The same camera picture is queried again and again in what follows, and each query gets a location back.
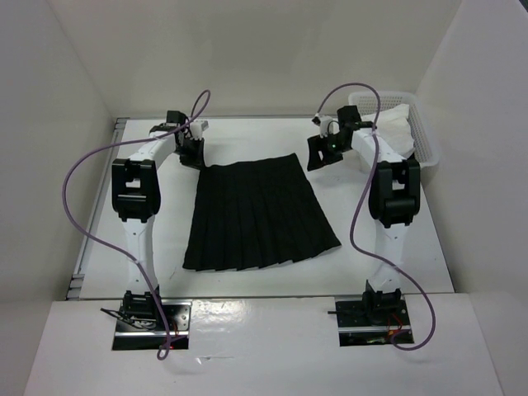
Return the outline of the black skirt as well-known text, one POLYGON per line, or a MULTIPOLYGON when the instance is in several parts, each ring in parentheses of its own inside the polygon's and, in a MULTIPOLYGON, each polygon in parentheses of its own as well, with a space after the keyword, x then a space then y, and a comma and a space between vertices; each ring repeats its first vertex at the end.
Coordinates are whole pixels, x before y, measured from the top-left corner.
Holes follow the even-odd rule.
POLYGON ((299 158, 200 171, 183 268, 227 271, 301 262, 341 246, 299 158))

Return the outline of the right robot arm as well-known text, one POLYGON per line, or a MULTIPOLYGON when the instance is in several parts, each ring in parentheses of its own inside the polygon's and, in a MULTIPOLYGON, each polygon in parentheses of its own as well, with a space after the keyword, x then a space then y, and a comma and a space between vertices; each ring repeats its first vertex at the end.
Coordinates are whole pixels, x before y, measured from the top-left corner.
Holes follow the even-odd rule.
POLYGON ((389 323, 402 306, 400 274, 403 245, 408 228, 420 210, 420 165, 406 159, 363 121, 356 106, 344 106, 337 118, 315 115, 318 135, 308 139, 307 169, 317 170, 343 160, 344 153, 356 151, 367 166, 368 209, 375 222, 375 273, 367 279, 358 314, 369 324, 389 323))

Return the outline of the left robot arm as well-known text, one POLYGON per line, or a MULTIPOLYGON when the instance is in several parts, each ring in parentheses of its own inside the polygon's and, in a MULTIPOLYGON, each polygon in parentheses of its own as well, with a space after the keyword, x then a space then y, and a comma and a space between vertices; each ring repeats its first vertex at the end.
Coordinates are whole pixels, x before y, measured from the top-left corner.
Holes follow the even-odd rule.
POLYGON ((119 316, 133 327, 152 330, 164 319, 153 263, 153 223, 161 208, 158 169, 173 154, 182 165, 202 169, 203 133, 208 127, 206 120, 190 121, 180 111, 169 111, 137 151, 112 163, 111 203, 124 227, 129 253, 129 279, 119 316))

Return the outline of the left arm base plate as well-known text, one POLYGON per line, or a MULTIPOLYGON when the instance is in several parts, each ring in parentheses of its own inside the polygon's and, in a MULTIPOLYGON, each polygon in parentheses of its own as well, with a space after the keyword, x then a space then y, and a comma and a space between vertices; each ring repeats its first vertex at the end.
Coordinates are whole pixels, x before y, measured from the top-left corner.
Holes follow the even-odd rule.
MULTIPOLYGON (((189 346, 192 302, 164 299, 162 304, 172 339, 170 349, 186 350, 189 346)), ((113 351, 156 351, 166 340, 162 319, 124 318, 118 312, 112 315, 116 318, 113 351)))

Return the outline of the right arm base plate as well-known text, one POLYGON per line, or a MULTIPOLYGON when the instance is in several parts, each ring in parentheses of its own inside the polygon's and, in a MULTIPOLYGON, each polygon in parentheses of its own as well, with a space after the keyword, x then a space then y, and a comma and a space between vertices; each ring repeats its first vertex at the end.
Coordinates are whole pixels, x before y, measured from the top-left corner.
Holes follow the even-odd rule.
POLYGON ((383 313, 368 313, 361 298, 335 299, 328 314, 337 320, 341 347, 413 344, 413 330, 404 299, 396 309, 383 313))

